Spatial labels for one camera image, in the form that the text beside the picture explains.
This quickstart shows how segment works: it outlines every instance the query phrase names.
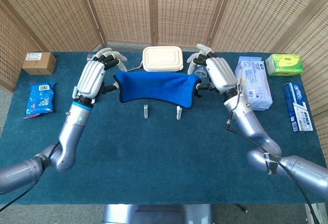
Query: green box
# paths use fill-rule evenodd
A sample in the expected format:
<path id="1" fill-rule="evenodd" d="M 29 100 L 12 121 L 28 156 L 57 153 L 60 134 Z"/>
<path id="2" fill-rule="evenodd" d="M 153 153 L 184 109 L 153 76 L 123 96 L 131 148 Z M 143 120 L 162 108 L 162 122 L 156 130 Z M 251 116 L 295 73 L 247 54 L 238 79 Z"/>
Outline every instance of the green box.
<path id="1" fill-rule="evenodd" d="M 271 54 L 265 60 L 265 65 L 270 76 L 295 76 L 303 73 L 299 54 Z"/>

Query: small brown box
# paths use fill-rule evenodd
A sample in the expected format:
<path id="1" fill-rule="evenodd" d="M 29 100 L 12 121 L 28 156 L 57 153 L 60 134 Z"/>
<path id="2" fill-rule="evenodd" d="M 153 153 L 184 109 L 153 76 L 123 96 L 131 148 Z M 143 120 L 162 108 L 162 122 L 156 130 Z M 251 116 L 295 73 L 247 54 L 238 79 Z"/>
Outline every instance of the small brown box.
<path id="1" fill-rule="evenodd" d="M 23 62 L 23 69 L 32 75 L 53 74 L 56 58 L 51 52 L 27 53 Z"/>

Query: blue towel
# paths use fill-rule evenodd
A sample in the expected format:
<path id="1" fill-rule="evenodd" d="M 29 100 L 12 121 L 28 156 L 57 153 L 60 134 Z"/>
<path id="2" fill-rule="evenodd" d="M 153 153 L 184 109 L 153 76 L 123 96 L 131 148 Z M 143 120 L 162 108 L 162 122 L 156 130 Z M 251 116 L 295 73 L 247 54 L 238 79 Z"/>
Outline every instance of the blue towel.
<path id="1" fill-rule="evenodd" d="M 191 108 L 198 76 L 167 72 L 123 72 L 114 75 L 119 84 L 119 100 L 126 103 L 136 99 L 167 101 Z"/>

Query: dark teal tablecloth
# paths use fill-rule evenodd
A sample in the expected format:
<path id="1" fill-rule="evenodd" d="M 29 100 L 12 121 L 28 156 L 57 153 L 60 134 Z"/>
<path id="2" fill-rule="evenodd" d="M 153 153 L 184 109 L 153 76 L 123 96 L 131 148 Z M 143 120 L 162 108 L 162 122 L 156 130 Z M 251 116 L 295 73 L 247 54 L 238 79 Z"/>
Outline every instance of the dark teal tablecloth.
<path id="1" fill-rule="evenodd" d="M 141 52 L 123 52 L 127 67 L 138 66 Z M 184 53 L 186 60 L 191 53 Z M 54 75 L 21 72 L 0 139 L 0 167 L 21 162 L 42 151 L 57 137 L 72 103 L 87 53 L 54 53 Z M 240 55 L 218 53 L 234 70 Z M 113 83 L 117 68 L 108 71 Z M 54 112 L 23 119 L 29 82 L 55 81 Z M 256 112 L 283 155 L 298 155 L 325 165 L 317 133 L 293 134 L 282 86 L 298 77 L 268 77 L 272 106 Z M 191 110 L 176 120 L 176 106 L 148 100 L 121 104 L 118 91 L 99 98 L 77 148 L 75 166 L 66 173 L 49 168 L 35 188 L 19 202 L 49 203 L 292 203 L 304 202 L 295 184 L 279 176 L 256 172 L 246 162 L 248 141 L 224 130 L 227 111 L 222 96 L 202 91 Z M 22 190 L 0 196 L 6 203 Z M 322 198 L 309 193 L 312 202 Z"/>

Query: toothpaste box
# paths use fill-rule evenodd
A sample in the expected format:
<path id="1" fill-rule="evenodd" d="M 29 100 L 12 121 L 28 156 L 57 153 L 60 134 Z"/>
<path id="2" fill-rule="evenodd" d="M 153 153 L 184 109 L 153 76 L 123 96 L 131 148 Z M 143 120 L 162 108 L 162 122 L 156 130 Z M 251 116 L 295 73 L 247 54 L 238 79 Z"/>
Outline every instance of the toothpaste box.
<path id="1" fill-rule="evenodd" d="M 294 133 L 313 131 L 301 83 L 287 83 L 283 93 Z"/>
<path id="2" fill-rule="evenodd" d="M 261 57 L 240 57 L 235 75 L 238 86 L 253 110 L 266 110 L 272 104 L 264 62 Z"/>

